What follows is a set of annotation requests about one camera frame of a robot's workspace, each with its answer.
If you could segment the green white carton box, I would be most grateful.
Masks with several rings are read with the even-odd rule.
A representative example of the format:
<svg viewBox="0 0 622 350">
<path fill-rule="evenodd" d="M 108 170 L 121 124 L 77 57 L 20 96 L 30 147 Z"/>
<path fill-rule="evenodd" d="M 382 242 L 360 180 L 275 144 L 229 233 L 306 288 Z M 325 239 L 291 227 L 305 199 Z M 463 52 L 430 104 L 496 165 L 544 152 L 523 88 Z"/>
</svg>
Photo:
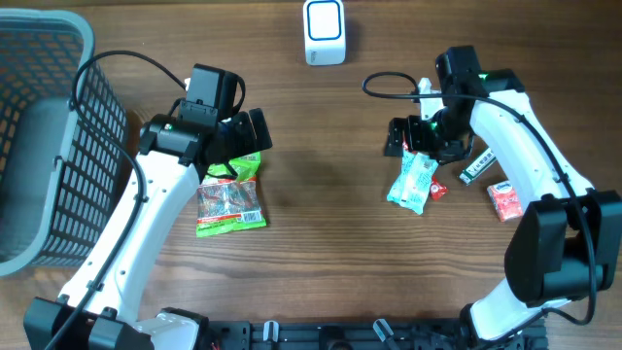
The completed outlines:
<svg viewBox="0 0 622 350">
<path fill-rule="evenodd" d="M 487 148 L 460 174 L 459 179 L 470 185 L 497 161 L 491 148 Z"/>
</svg>

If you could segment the red Nescafe stick sachet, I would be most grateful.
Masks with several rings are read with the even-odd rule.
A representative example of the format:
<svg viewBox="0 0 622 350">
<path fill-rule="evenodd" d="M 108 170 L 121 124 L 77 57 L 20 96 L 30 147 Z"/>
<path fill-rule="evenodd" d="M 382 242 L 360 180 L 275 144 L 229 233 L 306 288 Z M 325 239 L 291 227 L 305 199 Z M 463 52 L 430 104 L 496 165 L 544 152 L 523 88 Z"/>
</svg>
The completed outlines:
<svg viewBox="0 0 622 350">
<path fill-rule="evenodd" d="M 402 148 L 405 152 L 411 153 L 413 155 L 416 155 L 415 151 L 411 151 L 409 146 L 407 145 L 407 143 L 405 141 L 402 142 Z M 444 195 L 446 195 L 448 193 L 448 189 L 446 186 L 442 185 L 441 183 L 438 182 L 437 178 L 435 175 L 432 176 L 432 183 L 431 183 L 431 187 L 430 187 L 430 195 L 432 197 L 433 200 L 439 200 L 441 199 Z"/>
</svg>

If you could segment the mint green pack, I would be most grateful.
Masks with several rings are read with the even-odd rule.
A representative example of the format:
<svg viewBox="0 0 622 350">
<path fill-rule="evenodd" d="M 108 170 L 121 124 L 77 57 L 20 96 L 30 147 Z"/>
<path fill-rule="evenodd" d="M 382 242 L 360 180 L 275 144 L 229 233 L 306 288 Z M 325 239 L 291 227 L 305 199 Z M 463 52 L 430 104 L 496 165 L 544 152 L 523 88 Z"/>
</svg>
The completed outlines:
<svg viewBox="0 0 622 350">
<path fill-rule="evenodd" d="M 387 194 L 387 200 L 422 215 L 437 167 L 438 162 L 426 154 L 404 151 L 399 175 Z"/>
</svg>

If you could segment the green snack bag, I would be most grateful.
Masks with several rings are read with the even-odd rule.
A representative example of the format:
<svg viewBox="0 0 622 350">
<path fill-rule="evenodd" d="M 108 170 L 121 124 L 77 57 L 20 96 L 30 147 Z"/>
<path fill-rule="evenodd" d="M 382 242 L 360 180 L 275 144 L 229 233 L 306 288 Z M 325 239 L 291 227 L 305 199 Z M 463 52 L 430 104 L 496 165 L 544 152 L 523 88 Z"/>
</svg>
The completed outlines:
<svg viewBox="0 0 622 350">
<path fill-rule="evenodd" d="M 196 192 L 197 237 L 267 226 L 257 194 L 260 164 L 260 152 L 255 152 L 208 168 Z"/>
</svg>

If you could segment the red tissue pack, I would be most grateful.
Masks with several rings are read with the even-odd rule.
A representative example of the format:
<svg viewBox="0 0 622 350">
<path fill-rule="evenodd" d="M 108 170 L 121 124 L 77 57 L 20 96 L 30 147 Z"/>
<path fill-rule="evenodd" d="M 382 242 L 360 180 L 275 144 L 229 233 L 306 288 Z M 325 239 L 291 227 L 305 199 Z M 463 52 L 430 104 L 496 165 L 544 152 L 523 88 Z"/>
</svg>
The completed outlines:
<svg viewBox="0 0 622 350">
<path fill-rule="evenodd" d="M 518 194 L 508 180 L 489 186 L 487 193 L 501 222 L 523 216 Z"/>
</svg>

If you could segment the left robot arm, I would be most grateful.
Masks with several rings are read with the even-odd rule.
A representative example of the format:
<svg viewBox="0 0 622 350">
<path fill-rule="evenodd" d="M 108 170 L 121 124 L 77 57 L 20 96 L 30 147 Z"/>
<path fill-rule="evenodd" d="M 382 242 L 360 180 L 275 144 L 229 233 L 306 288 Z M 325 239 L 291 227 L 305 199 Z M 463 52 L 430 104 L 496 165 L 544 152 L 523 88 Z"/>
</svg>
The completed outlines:
<svg viewBox="0 0 622 350">
<path fill-rule="evenodd" d="M 177 116 L 141 131 L 133 171 L 101 237 L 56 300 L 35 298 L 23 326 L 33 349 L 207 349 L 207 317 L 138 308 L 176 218 L 215 164 L 271 148 L 263 112 L 244 112 L 245 83 L 195 64 Z"/>
</svg>

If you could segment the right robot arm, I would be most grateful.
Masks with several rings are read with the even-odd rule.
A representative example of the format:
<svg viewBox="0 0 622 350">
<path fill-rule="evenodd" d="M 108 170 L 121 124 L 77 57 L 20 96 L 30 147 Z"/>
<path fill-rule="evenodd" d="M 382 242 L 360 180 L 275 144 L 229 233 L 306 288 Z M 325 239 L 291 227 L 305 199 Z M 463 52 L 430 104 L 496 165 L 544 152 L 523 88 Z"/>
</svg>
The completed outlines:
<svg viewBox="0 0 622 350">
<path fill-rule="evenodd" d="M 475 139 L 491 149 L 523 208 L 504 255 L 504 277 L 467 305 L 458 324 L 468 348 L 504 346 L 577 300 L 611 287 L 621 244 L 621 198 L 598 191 L 543 130 L 524 85 L 509 69 L 485 70 L 471 46 L 435 61 L 440 83 L 407 94 L 420 108 L 393 119 L 385 155 L 421 155 L 445 165 L 467 158 Z"/>
</svg>

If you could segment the white barcode scanner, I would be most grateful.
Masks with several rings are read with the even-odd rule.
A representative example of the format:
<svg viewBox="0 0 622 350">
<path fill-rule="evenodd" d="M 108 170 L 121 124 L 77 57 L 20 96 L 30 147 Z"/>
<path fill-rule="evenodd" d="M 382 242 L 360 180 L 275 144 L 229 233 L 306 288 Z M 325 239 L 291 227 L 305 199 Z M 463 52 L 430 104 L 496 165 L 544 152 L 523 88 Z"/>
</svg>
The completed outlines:
<svg viewBox="0 0 622 350">
<path fill-rule="evenodd" d="M 302 7 L 304 51 L 310 66 L 342 64 L 346 58 L 344 5 L 341 0 L 306 0 Z"/>
</svg>

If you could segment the dark grey plastic basket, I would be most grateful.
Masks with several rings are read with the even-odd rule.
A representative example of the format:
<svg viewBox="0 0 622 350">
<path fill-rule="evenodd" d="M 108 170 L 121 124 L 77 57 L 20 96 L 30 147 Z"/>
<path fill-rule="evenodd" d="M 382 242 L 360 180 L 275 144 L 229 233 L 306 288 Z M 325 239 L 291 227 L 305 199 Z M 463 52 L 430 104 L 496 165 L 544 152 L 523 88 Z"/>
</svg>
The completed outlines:
<svg viewBox="0 0 622 350">
<path fill-rule="evenodd" d="M 77 14 L 1 11 L 3 276 L 82 264 L 112 214 L 128 121 L 102 68 L 78 71 L 94 48 Z"/>
</svg>

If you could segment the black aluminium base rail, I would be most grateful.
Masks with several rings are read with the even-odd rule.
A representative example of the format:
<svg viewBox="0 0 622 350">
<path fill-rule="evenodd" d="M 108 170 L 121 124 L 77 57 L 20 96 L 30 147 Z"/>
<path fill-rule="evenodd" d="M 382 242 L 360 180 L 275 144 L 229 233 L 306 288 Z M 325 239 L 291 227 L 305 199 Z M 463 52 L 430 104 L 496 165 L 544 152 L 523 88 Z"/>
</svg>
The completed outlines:
<svg viewBox="0 0 622 350">
<path fill-rule="evenodd" d="M 199 334 L 205 350 L 441 350 L 546 349 L 546 327 L 537 321 L 505 342 L 477 340 L 457 319 L 377 319 L 366 323 L 211 321 Z"/>
</svg>

